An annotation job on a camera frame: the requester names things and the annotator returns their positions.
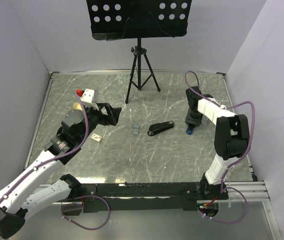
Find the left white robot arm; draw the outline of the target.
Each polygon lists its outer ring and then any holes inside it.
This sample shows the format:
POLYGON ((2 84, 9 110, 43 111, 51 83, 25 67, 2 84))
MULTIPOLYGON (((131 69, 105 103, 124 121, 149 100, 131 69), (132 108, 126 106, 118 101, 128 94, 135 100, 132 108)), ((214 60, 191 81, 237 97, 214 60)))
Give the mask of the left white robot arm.
POLYGON ((8 186, 0 190, 0 237, 10 238, 26 220, 51 203, 75 201, 81 194, 81 183, 71 174, 63 175, 49 187, 36 192, 51 174, 65 166, 80 150, 98 125, 115 126, 121 107, 99 103, 70 110, 57 134, 36 160, 8 186))

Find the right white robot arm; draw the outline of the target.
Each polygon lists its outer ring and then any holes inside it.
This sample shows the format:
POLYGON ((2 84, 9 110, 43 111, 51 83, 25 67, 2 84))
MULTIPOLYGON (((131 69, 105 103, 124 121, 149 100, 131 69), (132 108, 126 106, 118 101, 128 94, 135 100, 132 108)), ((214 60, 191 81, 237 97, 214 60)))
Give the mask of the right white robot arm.
POLYGON ((215 102, 209 95, 202 95, 197 86, 186 90, 188 112, 185 118, 186 134, 191 135, 194 129, 202 124, 206 117, 215 126, 215 157, 209 169, 203 174, 199 191, 205 199, 213 198, 224 186, 228 171, 248 149, 250 132, 248 118, 244 114, 235 114, 226 106, 215 102))

